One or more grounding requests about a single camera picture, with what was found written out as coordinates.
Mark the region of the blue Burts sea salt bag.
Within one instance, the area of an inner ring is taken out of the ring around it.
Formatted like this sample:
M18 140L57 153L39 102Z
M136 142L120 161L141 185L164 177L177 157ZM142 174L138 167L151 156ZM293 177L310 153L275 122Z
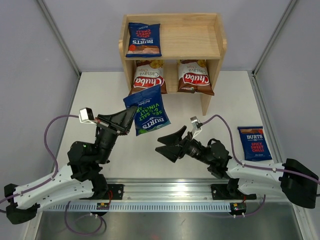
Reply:
M136 136L146 134L171 124L165 111L159 84L128 95L123 99L128 109L136 106L134 117Z

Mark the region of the Chuba cassava chips bag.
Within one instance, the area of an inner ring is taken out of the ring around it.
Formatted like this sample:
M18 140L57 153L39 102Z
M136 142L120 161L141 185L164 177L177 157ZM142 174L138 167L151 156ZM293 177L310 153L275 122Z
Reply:
M160 85L162 94L167 94L163 60L136 60L136 70L129 95Z
M178 92L214 95L204 59L178 60L177 66L179 78Z

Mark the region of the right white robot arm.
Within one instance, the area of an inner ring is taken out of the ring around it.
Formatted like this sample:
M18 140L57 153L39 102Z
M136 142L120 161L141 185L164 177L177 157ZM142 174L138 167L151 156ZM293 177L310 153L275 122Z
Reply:
M194 138L191 131L179 131L158 138L162 145L155 151L171 162L189 156L206 164L217 179L227 179L227 196L242 199L249 195L286 197L291 203L314 209L319 177L299 161L288 158L284 163L261 163L237 160L220 140L211 138L207 145Z

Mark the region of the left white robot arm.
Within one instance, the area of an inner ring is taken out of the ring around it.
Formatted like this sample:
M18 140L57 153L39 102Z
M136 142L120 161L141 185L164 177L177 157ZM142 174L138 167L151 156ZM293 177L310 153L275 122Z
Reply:
M7 219L18 225L28 222L52 206L78 199L100 200L108 194L106 178L100 173L119 136L131 129L137 107L94 116L91 108L80 109L76 118L82 124L93 124L93 143L75 141L67 152L68 163L62 167L54 161L53 173L25 185L10 183L4 187Z

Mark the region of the wooden two-tier shelf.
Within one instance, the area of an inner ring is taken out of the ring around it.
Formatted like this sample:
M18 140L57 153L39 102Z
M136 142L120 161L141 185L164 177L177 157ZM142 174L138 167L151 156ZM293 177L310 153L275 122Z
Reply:
M169 94L178 91L178 60L205 60L211 86L216 85L227 51L227 38L219 13L125 14L118 41L119 54L129 89L133 86L136 58L126 57L129 23L160 24L161 60Z

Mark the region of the blue Burts spicy chilli bag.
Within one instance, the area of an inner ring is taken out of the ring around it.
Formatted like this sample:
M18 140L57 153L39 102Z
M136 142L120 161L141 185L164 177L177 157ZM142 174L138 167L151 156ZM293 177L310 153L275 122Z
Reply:
M272 160L272 155L264 136L263 126L238 126L237 129L246 161Z

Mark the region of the aluminium mounting rail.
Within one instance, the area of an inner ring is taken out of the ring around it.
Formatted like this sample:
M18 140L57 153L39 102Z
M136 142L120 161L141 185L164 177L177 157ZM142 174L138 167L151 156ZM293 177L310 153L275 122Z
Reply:
M242 193L238 190L237 179L153 181L135 180L126 182L106 181L103 175L78 181L57 177L43 185L29 186L21 192L21 196L30 201L31 205L47 208L67 201L131 201L131 202L174 202L192 200L231 201L247 198L255 200L257 196L270 195L284 197L278 183L258 184L253 180L245 181L244 185L253 189Z

